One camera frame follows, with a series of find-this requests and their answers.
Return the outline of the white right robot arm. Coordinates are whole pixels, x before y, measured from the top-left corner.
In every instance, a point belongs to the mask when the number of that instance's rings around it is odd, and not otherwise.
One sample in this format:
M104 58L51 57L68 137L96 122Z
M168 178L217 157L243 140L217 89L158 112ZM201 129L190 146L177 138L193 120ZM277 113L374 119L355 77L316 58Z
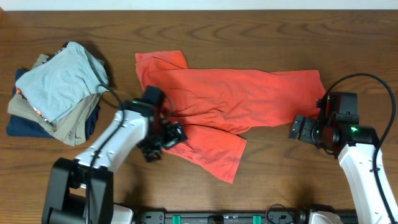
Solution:
M397 203L382 164L374 128L359 116L333 112L325 119L297 115L289 132L338 159L348 180L359 223L396 223Z

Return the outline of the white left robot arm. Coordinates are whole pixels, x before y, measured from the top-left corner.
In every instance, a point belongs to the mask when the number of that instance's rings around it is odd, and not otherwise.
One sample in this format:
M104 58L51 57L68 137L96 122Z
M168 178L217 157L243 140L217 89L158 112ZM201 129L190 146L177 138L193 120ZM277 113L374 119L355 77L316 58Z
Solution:
M133 210L114 202L114 174L135 147L151 162L186 140L180 123L160 117L158 103L126 101L87 150L54 163L42 223L132 223Z

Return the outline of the red orange t-shirt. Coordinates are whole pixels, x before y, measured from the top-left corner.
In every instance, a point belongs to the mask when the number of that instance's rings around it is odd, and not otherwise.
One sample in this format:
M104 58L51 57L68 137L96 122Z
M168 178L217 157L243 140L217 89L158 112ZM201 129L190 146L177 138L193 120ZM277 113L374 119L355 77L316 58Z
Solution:
M315 102L325 94L317 70L193 69L179 50L135 58L141 86L166 94L166 112L187 135L170 153L227 183L233 183L246 147L242 133L291 123L297 114L315 116Z

